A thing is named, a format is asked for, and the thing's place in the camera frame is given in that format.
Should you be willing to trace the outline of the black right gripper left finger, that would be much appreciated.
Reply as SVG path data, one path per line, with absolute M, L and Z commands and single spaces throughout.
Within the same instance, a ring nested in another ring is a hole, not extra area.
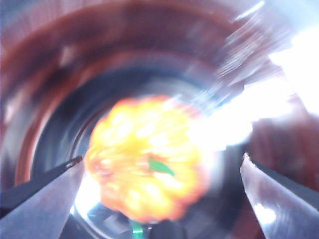
M 2 239 L 57 239 L 69 217 L 84 173 L 73 158 L 0 194 Z

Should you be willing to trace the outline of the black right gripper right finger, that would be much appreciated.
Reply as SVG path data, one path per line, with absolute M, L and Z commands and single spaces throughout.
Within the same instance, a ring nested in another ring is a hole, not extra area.
M 317 239 L 319 193 L 263 166 L 244 153 L 244 191 L 267 239 Z

